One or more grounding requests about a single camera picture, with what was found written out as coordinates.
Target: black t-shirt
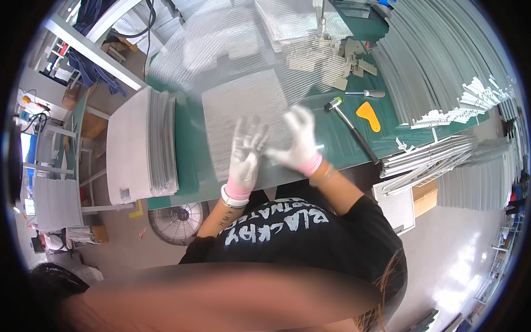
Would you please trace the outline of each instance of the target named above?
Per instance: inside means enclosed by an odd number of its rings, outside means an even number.
[[[398,261],[385,294],[387,322],[404,297],[406,258],[402,241],[380,207],[366,196],[341,217],[300,198],[268,202],[235,220],[217,238],[196,238],[180,263],[284,263],[333,270],[373,283],[395,254]]]

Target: pink glove cuff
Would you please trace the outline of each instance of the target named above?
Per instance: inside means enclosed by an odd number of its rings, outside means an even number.
[[[300,165],[298,171],[307,177],[310,177],[315,171],[317,171],[322,161],[323,155],[317,152],[312,158],[310,158],[310,160]]]
[[[229,176],[229,181],[227,181],[227,185],[225,186],[225,193],[230,198],[238,200],[238,201],[244,201],[246,199],[249,199],[249,196],[251,195],[252,191],[253,191],[253,188],[244,188],[240,186],[239,184],[237,184]]]

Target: black handle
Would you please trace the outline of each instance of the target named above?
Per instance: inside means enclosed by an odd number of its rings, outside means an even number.
[[[354,127],[354,128],[351,129],[351,131],[352,131],[352,134],[354,134],[354,136],[358,140],[358,142],[362,145],[363,149],[365,150],[365,152],[367,153],[369,158],[372,160],[372,162],[375,165],[378,164],[380,162],[378,160],[378,157],[374,154],[374,152],[372,151],[371,147],[369,146],[369,144],[367,143],[365,138],[362,136],[362,134],[358,131],[358,129],[356,129],[356,127]]]

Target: gloved hand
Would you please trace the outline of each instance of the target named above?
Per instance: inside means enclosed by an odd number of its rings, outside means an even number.
[[[260,150],[267,140],[268,127],[255,117],[251,121],[238,119],[233,136],[230,156],[229,180],[221,187],[225,204],[245,206],[254,189],[258,176]]]
[[[310,177],[323,160],[315,146],[313,114],[308,108],[295,105],[284,114],[284,120],[293,133],[292,148],[288,151],[268,149],[265,155]]]

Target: fan grille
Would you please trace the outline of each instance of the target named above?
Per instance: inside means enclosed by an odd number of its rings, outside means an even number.
[[[199,202],[151,210],[148,217],[151,228],[161,240],[169,244],[188,245],[208,214],[208,204]]]

